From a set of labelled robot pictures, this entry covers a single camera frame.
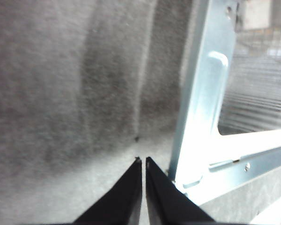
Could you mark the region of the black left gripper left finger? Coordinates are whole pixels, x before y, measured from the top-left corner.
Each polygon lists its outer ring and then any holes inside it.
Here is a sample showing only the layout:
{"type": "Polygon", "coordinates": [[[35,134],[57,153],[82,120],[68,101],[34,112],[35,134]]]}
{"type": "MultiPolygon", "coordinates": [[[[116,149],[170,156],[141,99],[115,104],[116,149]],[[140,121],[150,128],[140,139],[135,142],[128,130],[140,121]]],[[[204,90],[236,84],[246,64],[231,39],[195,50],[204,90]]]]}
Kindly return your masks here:
{"type": "Polygon", "coordinates": [[[75,225],[137,225],[142,201],[142,161],[136,157],[114,186],[75,225]]]}

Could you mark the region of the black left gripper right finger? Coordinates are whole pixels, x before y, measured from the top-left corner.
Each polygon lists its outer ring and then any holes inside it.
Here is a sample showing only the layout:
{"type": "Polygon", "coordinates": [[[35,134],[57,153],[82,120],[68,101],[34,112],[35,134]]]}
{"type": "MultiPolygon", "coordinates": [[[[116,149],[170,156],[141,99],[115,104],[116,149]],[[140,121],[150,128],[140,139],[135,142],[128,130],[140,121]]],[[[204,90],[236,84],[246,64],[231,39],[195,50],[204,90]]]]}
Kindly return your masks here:
{"type": "Polygon", "coordinates": [[[214,225],[215,220],[182,194],[156,162],[146,158],[146,200],[151,225],[214,225]]]}

